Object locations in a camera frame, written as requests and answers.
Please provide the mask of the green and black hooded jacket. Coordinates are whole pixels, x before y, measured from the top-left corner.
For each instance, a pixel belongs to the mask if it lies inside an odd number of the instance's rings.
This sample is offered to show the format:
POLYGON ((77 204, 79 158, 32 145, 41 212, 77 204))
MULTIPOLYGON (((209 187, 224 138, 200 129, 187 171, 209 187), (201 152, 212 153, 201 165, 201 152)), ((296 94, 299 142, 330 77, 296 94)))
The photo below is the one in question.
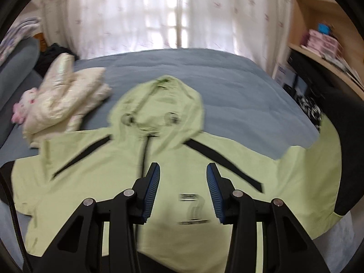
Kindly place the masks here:
POLYGON ((31 217, 27 252, 42 256, 85 198, 113 198, 153 162, 160 165, 160 182, 137 247, 177 272, 226 266, 231 228, 213 210, 206 179, 211 162, 252 198, 282 199, 311 238, 340 220, 334 207, 341 146, 328 118, 311 147, 290 147, 278 160, 203 132, 203 123, 200 94, 162 76, 128 91, 110 112, 108 128, 61 134, 43 141, 37 156, 17 160, 11 182, 17 211, 31 217))

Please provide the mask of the black clothes pile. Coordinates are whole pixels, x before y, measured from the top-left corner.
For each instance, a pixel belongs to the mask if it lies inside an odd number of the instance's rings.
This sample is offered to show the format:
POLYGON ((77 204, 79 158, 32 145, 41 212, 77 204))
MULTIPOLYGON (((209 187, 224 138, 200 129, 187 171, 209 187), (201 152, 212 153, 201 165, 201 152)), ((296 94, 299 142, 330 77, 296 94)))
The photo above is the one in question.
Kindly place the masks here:
POLYGON ((44 52, 40 52, 40 56, 34 67, 34 71, 36 71, 36 73, 38 75, 40 75, 40 77, 44 78, 50 65, 62 53, 67 53, 67 54, 74 56, 75 61, 79 60, 79 57, 75 53, 73 53, 71 50, 69 50, 68 48, 62 47, 62 46, 58 45, 57 43, 54 43, 51 46, 49 46, 48 48, 46 48, 46 50, 44 52))

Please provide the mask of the black zebra pattern bag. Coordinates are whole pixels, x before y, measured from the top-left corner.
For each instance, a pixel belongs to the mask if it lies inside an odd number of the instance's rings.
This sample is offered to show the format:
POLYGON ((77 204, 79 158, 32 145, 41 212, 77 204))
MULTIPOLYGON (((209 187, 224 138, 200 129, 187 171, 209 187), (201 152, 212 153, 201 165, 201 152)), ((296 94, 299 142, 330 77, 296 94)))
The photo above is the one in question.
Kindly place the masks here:
POLYGON ((311 123, 314 125, 316 130, 320 132, 321 121, 322 121, 322 111, 320 107, 318 107, 315 96, 311 91, 306 92, 305 94, 296 93, 294 98, 297 105, 301 108, 304 114, 308 117, 311 123))

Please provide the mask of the blue fleece bed blanket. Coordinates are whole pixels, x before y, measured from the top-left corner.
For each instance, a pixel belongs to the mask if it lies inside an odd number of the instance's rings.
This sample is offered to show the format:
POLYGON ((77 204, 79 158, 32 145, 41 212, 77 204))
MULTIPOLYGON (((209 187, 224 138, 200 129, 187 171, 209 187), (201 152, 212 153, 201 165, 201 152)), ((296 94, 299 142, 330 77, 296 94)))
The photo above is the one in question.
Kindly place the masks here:
MULTIPOLYGON (((114 92, 108 116, 100 117, 86 131, 108 128, 110 112, 131 89, 171 76, 200 94, 203 132, 231 139, 273 160, 280 159, 290 147, 308 149, 320 136, 283 88, 247 58, 207 49, 182 49, 134 52, 76 64, 79 70, 92 67, 106 69, 106 82, 114 92)), ((334 126, 332 118, 323 118, 334 126)), ((352 204, 344 203, 341 193, 345 178, 341 141, 340 146, 342 170, 334 209, 341 220, 352 204)))

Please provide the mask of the pink white cat plush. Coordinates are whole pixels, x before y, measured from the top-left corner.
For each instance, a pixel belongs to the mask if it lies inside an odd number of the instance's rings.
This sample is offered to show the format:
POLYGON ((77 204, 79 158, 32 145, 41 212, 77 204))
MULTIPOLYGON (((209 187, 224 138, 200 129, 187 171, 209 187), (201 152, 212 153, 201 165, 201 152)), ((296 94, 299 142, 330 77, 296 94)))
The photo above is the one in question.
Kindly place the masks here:
POLYGON ((37 88, 25 91, 20 100, 13 105, 11 122, 13 124, 23 124, 30 112, 38 94, 37 88))

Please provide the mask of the white puffer jacket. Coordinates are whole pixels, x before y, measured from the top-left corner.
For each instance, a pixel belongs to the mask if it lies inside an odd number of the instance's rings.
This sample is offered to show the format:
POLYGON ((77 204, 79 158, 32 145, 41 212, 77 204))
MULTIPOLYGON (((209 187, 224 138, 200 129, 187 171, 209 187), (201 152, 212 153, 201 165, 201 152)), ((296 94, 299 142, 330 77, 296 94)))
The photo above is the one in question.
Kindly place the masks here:
POLYGON ((112 94, 104 82, 104 67, 74 71, 74 61, 74 56, 62 53, 40 87, 24 93, 22 132, 29 147, 37 149, 44 140, 79 130, 83 118, 112 94))

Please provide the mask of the white cardboard box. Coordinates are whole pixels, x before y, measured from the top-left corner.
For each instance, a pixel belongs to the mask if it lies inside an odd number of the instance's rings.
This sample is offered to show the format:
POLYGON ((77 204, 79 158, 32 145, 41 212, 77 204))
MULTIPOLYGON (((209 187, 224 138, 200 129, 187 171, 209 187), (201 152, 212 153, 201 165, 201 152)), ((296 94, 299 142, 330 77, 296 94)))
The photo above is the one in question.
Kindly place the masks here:
POLYGON ((273 79, 279 84, 279 86, 283 87, 287 84, 290 87, 294 86, 296 78, 296 72, 290 67, 284 64, 277 64, 275 67, 275 71, 273 73, 273 79))

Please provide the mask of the folded blue grey duvet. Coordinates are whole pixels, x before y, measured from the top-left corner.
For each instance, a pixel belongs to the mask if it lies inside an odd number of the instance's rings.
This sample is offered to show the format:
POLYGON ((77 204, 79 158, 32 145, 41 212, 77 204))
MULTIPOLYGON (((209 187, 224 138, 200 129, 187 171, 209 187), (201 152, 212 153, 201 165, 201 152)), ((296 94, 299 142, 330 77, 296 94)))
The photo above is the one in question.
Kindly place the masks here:
POLYGON ((42 82, 42 77, 34 71, 39 55, 39 41, 28 38, 20 41, 1 65, 1 144, 14 127, 11 122, 13 105, 25 91, 39 87, 42 82))

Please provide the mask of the pink drawer organizer box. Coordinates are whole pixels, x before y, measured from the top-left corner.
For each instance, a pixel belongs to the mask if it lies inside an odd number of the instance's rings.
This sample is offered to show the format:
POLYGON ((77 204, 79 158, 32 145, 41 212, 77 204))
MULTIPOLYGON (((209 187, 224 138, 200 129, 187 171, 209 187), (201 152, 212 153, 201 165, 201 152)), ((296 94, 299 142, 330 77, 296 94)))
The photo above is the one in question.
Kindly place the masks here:
POLYGON ((343 47, 337 39, 319 31, 309 29, 301 40, 301 45, 316 52, 333 58, 342 57, 343 47))

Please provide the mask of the wooden curved bookshelf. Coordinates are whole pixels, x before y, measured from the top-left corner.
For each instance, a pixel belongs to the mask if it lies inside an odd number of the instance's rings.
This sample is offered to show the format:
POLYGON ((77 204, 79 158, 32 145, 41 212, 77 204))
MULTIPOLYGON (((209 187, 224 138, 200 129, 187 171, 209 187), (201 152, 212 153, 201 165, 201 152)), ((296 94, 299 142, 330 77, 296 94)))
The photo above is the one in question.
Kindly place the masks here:
POLYGON ((336 0, 292 0, 289 63, 302 78, 316 85, 332 82, 363 98, 363 38, 336 0), (313 29, 337 39, 342 57, 317 54, 301 45, 313 29))

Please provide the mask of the floral purple folded blanket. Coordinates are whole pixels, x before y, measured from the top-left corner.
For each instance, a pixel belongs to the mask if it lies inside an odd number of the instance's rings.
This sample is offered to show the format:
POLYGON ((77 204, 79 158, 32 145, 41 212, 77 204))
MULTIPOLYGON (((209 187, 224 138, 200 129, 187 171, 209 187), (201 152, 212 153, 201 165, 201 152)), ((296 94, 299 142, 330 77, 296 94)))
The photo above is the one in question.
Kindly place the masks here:
POLYGON ((0 65, 7 60, 21 40, 26 40, 35 35, 40 26, 40 17, 25 18, 12 26, 1 41, 0 65))

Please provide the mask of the white floral curtain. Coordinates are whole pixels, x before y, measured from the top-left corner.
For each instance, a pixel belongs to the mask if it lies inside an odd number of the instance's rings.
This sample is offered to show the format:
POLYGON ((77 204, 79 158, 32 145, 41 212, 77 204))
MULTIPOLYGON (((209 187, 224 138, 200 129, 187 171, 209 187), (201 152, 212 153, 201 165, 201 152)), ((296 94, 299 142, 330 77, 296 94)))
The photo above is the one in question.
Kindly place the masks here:
POLYGON ((284 57, 291 8, 292 0, 40 0, 46 41, 82 59, 206 48, 267 73, 284 57))

